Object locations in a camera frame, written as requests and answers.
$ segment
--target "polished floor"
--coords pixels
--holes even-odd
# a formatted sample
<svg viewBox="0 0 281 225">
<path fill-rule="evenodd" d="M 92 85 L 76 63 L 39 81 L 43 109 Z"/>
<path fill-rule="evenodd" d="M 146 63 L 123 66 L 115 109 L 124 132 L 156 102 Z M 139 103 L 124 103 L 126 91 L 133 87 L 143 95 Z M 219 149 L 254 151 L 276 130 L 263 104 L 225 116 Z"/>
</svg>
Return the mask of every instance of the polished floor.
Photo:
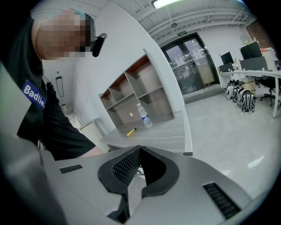
<svg viewBox="0 0 281 225">
<path fill-rule="evenodd" d="M 281 165 L 281 108 L 272 117 L 268 88 L 257 87 L 256 111 L 241 113 L 225 94 L 185 105 L 193 157 L 208 163 L 252 198 L 270 189 Z"/>
</svg>

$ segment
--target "ventilation grille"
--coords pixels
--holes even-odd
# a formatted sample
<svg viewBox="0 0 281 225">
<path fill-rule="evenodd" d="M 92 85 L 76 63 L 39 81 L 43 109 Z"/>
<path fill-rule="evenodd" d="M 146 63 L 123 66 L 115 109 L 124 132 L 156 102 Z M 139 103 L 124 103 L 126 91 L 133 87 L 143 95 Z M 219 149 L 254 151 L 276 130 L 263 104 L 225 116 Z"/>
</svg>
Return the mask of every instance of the ventilation grille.
<svg viewBox="0 0 281 225">
<path fill-rule="evenodd" d="M 66 174 L 66 173 L 76 171 L 81 168 L 83 168 L 81 165 L 74 165 L 74 166 L 60 168 L 60 171 L 62 174 Z"/>
<path fill-rule="evenodd" d="M 226 219 L 229 219 L 240 212 L 237 205 L 219 188 L 216 183 L 203 185 L 206 192 L 218 206 Z"/>
<path fill-rule="evenodd" d="M 129 185 L 140 166 L 140 151 L 135 151 L 113 167 L 113 175 Z"/>
</svg>

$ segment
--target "black t-shirt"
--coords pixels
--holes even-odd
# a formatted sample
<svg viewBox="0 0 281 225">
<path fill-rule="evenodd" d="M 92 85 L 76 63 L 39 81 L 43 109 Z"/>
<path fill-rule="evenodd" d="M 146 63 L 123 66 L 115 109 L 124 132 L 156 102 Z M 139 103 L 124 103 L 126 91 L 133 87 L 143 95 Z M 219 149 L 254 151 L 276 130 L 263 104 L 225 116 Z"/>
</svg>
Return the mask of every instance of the black t-shirt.
<svg viewBox="0 0 281 225">
<path fill-rule="evenodd" d="M 53 85 L 42 80 L 42 62 L 31 39 L 34 20 L 29 17 L 3 58 L 10 76 L 31 101 L 18 136 L 37 145 L 40 139 L 55 160 L 71 159 L 85 154 L 95 144 L 75 129 L 64 116 Z"/>
</svg>

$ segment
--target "brick wall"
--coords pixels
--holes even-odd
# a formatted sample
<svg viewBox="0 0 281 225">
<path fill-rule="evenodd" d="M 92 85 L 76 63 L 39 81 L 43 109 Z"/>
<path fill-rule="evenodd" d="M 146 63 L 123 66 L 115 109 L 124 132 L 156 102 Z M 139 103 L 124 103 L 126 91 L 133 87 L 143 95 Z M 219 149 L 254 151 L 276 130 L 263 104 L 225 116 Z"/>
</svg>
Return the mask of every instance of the brick wall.
<svg viewBox="0 0 281 225">
<path fill-rule="evenodd" d="M 271 41 L 270 37 L 268 36 L 267 32 L 257 20 L 247 26 L 246 29 L 249 35 L 251 36 L 252 40 L 254 40 L 255 37 L 256 40 L 259 41 L 259 46 L 261 48 L 272 47 L 276 51 L 276 48 L 273 42 Z"/>
</svg>

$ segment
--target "exit sign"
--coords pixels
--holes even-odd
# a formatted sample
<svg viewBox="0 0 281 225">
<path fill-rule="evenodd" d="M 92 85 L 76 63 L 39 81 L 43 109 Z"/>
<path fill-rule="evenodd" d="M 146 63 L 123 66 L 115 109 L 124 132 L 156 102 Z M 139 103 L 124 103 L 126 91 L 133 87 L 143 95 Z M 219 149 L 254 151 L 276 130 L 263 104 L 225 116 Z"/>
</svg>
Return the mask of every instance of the exit sign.
<svg viewBox="0 0 281 225">
<path fill-rule="evenodd" d="M 183 36 L 185 34 L 187 34 L 186 31 L 183 31 L 183 32 L 178 33 L 178 36 Z"/>
</svg>

